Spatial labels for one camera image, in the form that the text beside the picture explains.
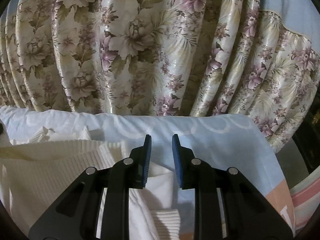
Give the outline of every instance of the fabric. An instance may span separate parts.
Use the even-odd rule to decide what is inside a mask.
[[[296,215],[296,229],[302,229],[320,204],[320,167],[290,189]]]
[[[89,131],[87,127],[84,127],[82,131],[75,132],[72,134],[56,133],[52,129],[47,129],[44,126],[36,132],[36,134],[26,140],[18,141],[11,140],[12,145],[26,144],[26,143],[37,143],[37,142],[46,142],[46,141],[68,141],[68,140],[91,140]]]
[[[44,210],[87,167],[105,169],[113,166],[118,158],[128,157],[129,153],[124,143],[110,144],[87,140],[0,148],[1,201],[14,222],[27,235]],[[170,196],[172,198],[170,191],[173,172],[154,163],[150,164],[149,170],[152,182],[148,181],[147,184],[155,182],[157,187],[152,185],[153,188],[166,194],[157,196],[148,188],[129,190],[130,239],[179,239],[178,211],[160,210],[151,213],[147,201],[143,198],[143,194],[148,194],[152,195],[153,202],[168,202],[167,199]],[[161,184],[165,179],[171,181],[171,187]],[[99,216],[98,225],[101,221],[102,216]]]
[[[212,167],[222,170],[237,167],[282,214],[294,231],[293,204],[276,156],[254,123],[244,115],[119,116],[57,110],[36,112],[4,106],[0,108],[0,119],[11,140],[27,140],[43,126],[57,133],[79,132],[87,126],[93,140],[125,140],[131,149],[141,146],[145,135],[150,134],[151,161],[171,171],[174,171],[172,135],[177,133],[181,145],[191,148],[196,157]],[[178,209],[181,217],[180,234],[190,236],[194,228],[194,190],[180,190],[176,177],[173,179],[172,203],[150,209],[167,209],[168,206]]]
[[[11,0],[1,104],[242,113],[276,153],[315,96],[319,20],[310,0]]]

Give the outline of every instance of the white ribbed fabric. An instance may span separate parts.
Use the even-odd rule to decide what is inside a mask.
[[[106,143],[92,140],[44,142],[0,148],[1,201],[14,222],[27,234],[46,208],[87,167],[105,169],[127,157],[129,153],[125,142]],[[172,202],[170,192],[172,184],[167,185],[161,181],[173,177],[173,172],[165,169],[166,172],[161,173],[163,169],[165,168],[154,163],[150,164],[149,179],[151,178],[151,181],[162,188],[156,187],[155,191],[150,191],[148,195],[152,196],[153,202],[167,206]],[[171,199],[169,201],[156,199],[156,192],[159,190],[167,193],[166,197]],[[131,189],[129,191],[130,239],[177,239],[176,232],[179,234],[180,227],[177,211],[161,211],[157,217],[161,217],[162,224],[159,224],[158,220],[154,222],[152,214],[157,212],[151,213],[141,190]]]
[[[179,239],[180,215],[175,210],[151,211],[160,239]]]

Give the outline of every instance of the curtain fold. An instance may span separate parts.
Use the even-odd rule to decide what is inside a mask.
[[[277,152],[319,82],[320,15],[299,1],[12,0],[0,24],[2,104],[241,113]]]

